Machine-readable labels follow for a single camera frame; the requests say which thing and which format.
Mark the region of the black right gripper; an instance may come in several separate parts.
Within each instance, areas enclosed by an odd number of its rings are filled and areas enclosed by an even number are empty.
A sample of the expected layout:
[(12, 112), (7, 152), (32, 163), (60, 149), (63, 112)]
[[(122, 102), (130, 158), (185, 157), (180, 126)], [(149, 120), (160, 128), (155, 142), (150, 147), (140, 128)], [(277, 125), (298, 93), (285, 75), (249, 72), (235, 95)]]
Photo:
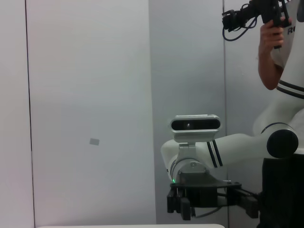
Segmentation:
[(259, 218), (256, 194), (241, 188), (239, 182), (218, 180), (207, 172), (181, 172), (170, 184), (167, 212), (190, 220), (190, 207), (238, 206), (252, 219)]

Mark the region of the person's hand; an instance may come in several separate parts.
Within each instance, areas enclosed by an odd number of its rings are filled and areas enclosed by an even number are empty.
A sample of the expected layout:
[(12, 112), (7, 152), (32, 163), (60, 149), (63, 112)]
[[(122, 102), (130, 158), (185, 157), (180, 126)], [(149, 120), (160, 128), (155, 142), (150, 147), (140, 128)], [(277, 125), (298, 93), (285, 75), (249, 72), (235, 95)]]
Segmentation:
[(284, 42), (284, 29), (276, 27), (274, 21), (270, 20), (260, 28), (260, 44), (262, 50), (272, 50), (274, 47), (282, 46)]

